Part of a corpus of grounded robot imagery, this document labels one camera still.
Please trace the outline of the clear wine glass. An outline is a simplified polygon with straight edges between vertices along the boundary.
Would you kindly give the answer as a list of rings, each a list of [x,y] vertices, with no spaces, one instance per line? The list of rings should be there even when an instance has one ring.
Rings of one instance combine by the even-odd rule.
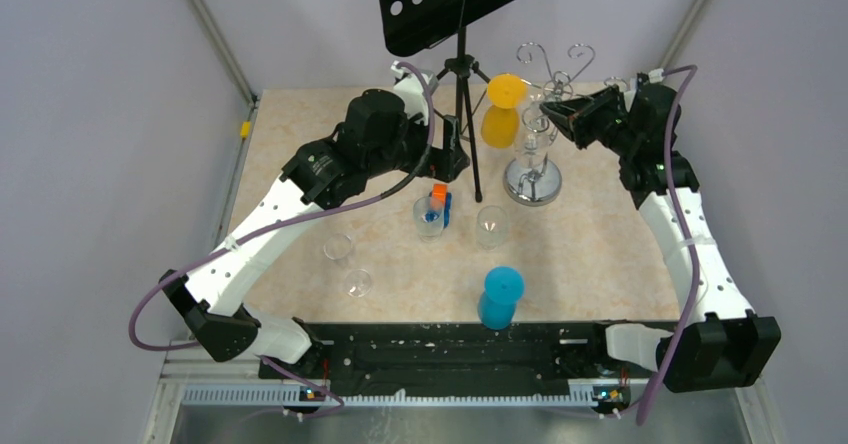
[[[522,167],[543,171],[549,148],[557,136],[557,129],[542,112],[545,102],[541,94],[532,95],[520,113],[520,132],[516,140],[516,157]]]

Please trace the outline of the orange plastic wine glass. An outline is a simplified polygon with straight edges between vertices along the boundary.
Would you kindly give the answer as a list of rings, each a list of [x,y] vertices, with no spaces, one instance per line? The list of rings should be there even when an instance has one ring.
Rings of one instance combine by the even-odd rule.
[[[518,107],[526,98],[527,84],[514,74],[499,74],[488,82],[486,94],[491,105],[483,117],[481,137],[492,148],[508,148],[518,132]]]

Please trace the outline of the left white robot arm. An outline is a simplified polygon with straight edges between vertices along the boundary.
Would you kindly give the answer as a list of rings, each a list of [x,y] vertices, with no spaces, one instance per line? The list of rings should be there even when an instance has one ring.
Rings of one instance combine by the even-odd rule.
[[[282,360],[297,377],[319,368],[320,350],[291,318],[266,318],[245,297],[317,220],[375,204],[417,177],[454,181],[470,164],[453,115],[442,119],[420,89],[367,89],[327,137],[301,145],[256,207],[205,258],[160,279],[161,290],[215,362],[243,354]]]

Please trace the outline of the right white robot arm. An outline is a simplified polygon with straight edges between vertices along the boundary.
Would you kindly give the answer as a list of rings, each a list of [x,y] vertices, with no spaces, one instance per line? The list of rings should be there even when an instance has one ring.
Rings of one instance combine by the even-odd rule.
[[[680,304],[671,330],[607,325],[586,349],[589,368],[612,376],[626,362],[635,364],[659,374],[675,393],[753,385],[781,329],[738,289],[703,212],[697,176],[673,148],[679,92],[662,84],[628,92],[610,87],[540,110],[577,148],[598,143],[618,156],[622,185],[656,239]]]

